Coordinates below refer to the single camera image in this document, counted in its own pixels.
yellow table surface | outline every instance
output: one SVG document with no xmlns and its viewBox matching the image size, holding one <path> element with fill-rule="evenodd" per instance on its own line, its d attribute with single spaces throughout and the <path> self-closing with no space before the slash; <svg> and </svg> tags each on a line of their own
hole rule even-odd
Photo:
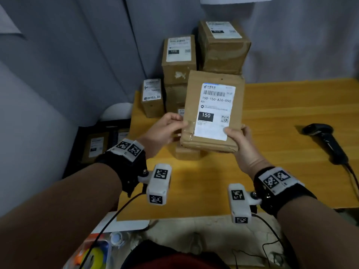
<svg viewBox="0 0 359 269">
<path fill-rule="evenodd" d="M 158 119 L 146 118 L 137 92 L 129 138 L 134 140 Z M 359 82 L 354 79 L 247 84 L 243 123 L 249 125 L 263 155 L 290 171 L 324 204 L 332 208 L 359 207 L 354 180 L 342 166 L 329 162 L 328 154 L 296 126 L 325 123 L 334 127 L 334 137 L 359 175 Z M 165 206 L 150 205 L 145 196 L 135 199 L 117 220 L 198 217 L 230 214 L 227 187 L 241 183 L 253 190 L 232 154 L 209 152 L 197 161 L 174 158 L 175 143 L 147 161 L 172 166 L 171 185 Z M 139 184 L 132 194 L 139 193 Z M 128 200 L 125 193 L 119 208 Z"/>
</svg>

